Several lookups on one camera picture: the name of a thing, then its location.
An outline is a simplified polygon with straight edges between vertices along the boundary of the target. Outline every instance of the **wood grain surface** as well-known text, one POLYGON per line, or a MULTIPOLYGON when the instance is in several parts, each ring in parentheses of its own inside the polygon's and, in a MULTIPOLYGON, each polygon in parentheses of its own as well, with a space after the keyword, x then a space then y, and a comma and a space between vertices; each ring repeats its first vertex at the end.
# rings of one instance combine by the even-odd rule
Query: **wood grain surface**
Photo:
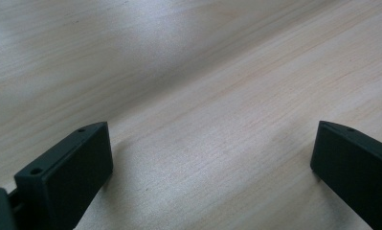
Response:
POLYGON ((370 229, 309 168, 320 120, 382 142, 382 0, 0 0, 0 186, 109 123, 77 229, 370 229))

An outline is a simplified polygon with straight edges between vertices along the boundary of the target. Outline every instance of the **wooden table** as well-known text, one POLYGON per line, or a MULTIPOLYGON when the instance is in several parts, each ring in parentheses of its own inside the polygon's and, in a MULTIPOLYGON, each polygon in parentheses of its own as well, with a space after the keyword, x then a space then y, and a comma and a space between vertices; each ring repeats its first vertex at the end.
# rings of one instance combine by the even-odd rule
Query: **wooden table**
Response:
POLYGON ((0 0, 0 186, 109 124, 77 229, 369 229, 309 168, 320 120, 382 142, 382 0, 0 0))

